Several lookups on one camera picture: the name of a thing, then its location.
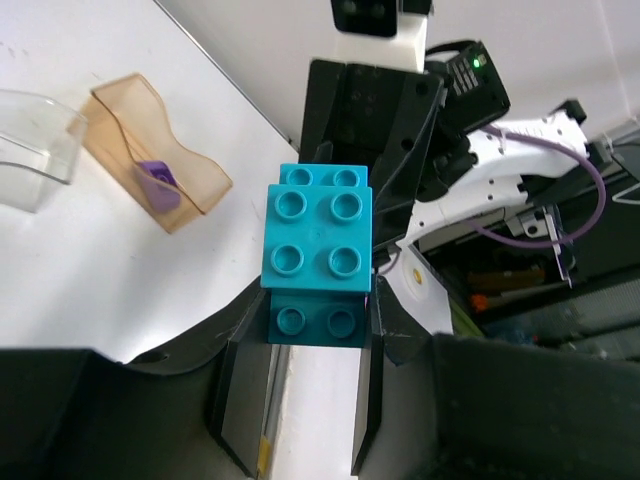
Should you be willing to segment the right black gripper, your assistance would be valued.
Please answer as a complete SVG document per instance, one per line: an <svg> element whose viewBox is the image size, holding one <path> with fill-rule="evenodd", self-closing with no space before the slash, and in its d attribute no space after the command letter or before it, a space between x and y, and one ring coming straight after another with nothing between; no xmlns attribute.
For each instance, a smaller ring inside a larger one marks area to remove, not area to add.
<svg viewBox="0 0 640 480"><path fill-rule="evenodd" d="M436 75L310 64L298 162L374 165L375 250L407 232L442 96Z"/></svg>

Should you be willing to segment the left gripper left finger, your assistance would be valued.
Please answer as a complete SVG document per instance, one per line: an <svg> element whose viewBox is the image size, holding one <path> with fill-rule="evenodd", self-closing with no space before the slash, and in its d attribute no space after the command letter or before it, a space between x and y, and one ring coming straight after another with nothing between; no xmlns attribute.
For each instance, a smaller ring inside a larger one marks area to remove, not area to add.
<svg viewBox="0 0 640 480"><path fill-rule="evenodd" d="M255 477L268 317L268 294L247 289L129 363L91 349L3 350L2 477Z"/></svg>

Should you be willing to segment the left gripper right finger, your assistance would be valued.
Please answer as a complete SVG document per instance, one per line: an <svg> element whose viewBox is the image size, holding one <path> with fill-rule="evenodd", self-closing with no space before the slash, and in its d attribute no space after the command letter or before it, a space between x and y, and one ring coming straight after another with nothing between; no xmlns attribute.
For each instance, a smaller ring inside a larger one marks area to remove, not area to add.
<svg viewBox="0 0 640 480"><path fill-rule="evenodd" d="M353 475L638 477L636 364L432 335L380 276L366 320Z"/></svg>

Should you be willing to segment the teal stepped lego brick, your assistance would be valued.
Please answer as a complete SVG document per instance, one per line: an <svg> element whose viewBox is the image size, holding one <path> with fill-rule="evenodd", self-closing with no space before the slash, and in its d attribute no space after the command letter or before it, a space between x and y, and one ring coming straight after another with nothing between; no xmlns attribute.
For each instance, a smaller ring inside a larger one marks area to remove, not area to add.
<svg viewBox="0 0 640 480"><path fill-rule="evenodd" d="M281 165L267 193L261 272L271 343L363 347L372 206L364 166Z"/></svg>

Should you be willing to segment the purple lego brick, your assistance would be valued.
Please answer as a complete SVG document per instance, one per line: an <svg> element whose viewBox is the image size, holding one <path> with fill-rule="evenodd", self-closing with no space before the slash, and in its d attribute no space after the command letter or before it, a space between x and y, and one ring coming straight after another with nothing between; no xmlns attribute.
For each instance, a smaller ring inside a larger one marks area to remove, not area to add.
<svg viewBox="0 0 640 480"><path fill-rule="evenodd" d="M181 204L177 182L163 161L142 161L136 167L136 178L150 206L157 213L167 213Z"/></svg>

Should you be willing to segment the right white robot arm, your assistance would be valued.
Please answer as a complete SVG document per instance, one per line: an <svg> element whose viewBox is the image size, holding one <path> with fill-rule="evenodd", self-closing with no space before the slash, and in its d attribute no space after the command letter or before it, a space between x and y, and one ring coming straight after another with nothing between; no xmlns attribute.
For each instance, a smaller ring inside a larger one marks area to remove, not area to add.
<svg viewBox="0 0 640 480"><path fill-rule="evenodd" d="M604 192L610 156L578 101L533 121L506 121L509 107L476 40L427 49L421 73L315 59L299 159L367 169L375 256L491 210Z"/></svg>

